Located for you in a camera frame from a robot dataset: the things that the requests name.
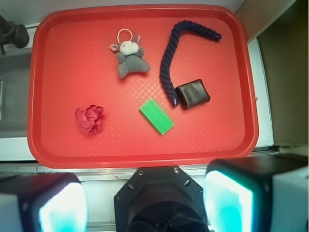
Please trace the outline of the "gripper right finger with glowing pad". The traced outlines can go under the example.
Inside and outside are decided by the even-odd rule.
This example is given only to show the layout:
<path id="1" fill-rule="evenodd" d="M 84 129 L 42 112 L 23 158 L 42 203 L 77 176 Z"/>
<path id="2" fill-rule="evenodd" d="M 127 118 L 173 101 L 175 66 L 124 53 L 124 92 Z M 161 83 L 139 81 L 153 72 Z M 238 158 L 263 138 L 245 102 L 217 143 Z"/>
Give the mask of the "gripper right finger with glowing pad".
<path id="1" fill-rule="evenodd" d="M 215 159 L 203 200 L 216 232 L 306 232 L 309 159 L 296 154 Z"/>

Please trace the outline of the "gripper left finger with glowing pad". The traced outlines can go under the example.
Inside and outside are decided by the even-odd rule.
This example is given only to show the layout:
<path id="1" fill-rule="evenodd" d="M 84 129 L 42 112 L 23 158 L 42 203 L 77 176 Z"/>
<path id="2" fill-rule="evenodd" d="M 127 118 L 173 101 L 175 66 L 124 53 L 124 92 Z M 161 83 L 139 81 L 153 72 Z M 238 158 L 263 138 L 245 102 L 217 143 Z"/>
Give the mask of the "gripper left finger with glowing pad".
<path id="1" fill-rule="evenodd" d="M 86 192 L 72 173 L 14 175 L 0 180 L 2 232 L 85 232 Z"/>

